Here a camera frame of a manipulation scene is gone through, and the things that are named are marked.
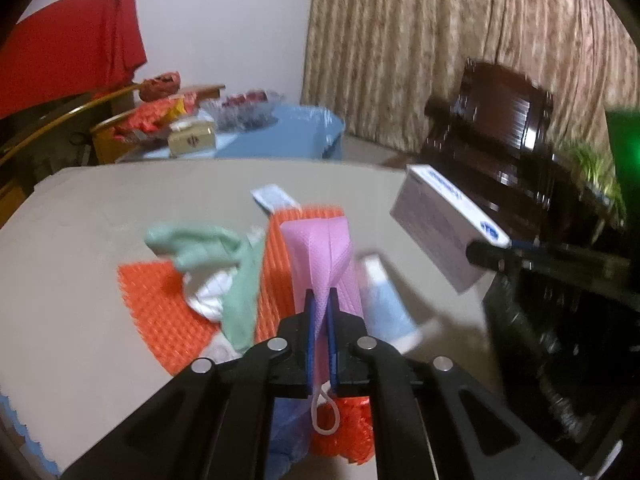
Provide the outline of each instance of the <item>ear loop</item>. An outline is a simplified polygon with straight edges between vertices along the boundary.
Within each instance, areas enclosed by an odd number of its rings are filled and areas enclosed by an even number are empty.
[[[332,407],[334,410],[334,425],[330,430],[324,430],[318,426],[318,400],[320,396],[324,397],[324,400]],[[338,411],[338,405],[335,401],[322,389],[322,386],[314,386],[314,397],[311,401],[311,424],[321,435],[332,435],[338,430],[338,426],[340,426],[340,412]]]

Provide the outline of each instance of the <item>metal rivet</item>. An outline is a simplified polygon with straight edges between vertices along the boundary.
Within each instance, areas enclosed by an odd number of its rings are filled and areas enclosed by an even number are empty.
[[[378,342],[369,335],[364,335],[358,339],[358,346],[363,350],[372,350],[377,344]]]
[[[196,372],[197,374],[205,374],[209,370],[211,370],[211,361],[201,357],[200,359],[196,359],[193,363],[191,363],[191,371]]]
[[[284,350],[287,347],[287,340],[281,337],[274,337],[269,339],[267,346],[269,350],[273,350],[274,352],[279,352],[280,350]]]
[[[441,372],[448,372],[453,368],[453,361],[448,357],[444,357],[443,355],[441,355],[433,360],[433,366],[435,366],[436,370],[440,370]]]

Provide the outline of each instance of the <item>chair backrest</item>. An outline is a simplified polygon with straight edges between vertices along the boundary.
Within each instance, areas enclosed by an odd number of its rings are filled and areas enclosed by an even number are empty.
[[[553,95],[501,65],[467,59],[453,113],[511,156],[544,147]]]

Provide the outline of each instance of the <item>pink face mask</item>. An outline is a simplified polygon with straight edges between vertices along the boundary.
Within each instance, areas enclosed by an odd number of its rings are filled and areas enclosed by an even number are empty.
[[[280,231],[289,253],[296,313],[302,312],[305,308],[307,289],[313,290],[316,298],[314,400],[311,416],[314,429],[318,433],[332,434],[338,429],[340,420],[338,409],[333,399],[322,389],[322,384],[329,377],[326,339],[326,304],[329,289],[332,287],[337,289],[341,311],[362,317],[349,225],[344,216],[329,219],[313,218],[284,222],[280,226]],[[334,408],[335,423],[331,430],[322,430],[316,424],[319,396],[323,396]]]

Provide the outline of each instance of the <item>patterned curtain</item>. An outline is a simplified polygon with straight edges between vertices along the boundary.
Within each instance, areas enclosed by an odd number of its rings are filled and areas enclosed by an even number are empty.
[[[610,156],[604,109],[640,104],[638,51],[605,0],[313,0],[302,99],[417,152],[427,98],[455,97],[467,57],[552,91],[556,144],[585,139]]]

